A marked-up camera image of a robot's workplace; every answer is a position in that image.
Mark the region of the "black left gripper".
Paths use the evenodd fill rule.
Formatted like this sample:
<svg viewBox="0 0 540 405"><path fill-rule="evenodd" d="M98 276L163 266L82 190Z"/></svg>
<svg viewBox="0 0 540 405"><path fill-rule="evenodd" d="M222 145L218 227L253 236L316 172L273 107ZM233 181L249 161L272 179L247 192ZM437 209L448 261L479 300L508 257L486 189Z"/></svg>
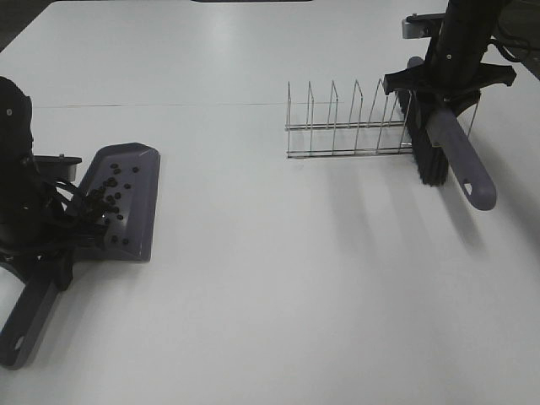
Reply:
<svg viewBox="0 0 540 405"><path fill-rule="evenodd" d="M80 225L80 193L70 181L37 170L31 98L1 78L1 255L5 260L52 261L59 291L73 281L73 233Z"/></svg>

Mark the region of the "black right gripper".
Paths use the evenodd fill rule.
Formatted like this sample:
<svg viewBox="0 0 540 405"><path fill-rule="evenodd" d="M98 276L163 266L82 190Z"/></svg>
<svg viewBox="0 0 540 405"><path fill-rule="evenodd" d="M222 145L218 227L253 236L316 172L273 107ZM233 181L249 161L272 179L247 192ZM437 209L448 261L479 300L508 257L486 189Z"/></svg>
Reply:
<svg viewBox="0 0 540 405"><path fill-rule="evenodd" d="M415 90L450 99L494 84L510 87L516 71L510 65L483 63L507 1L449 1L437 36L430 37L422 64L388 73L386 94Z"/></svg>

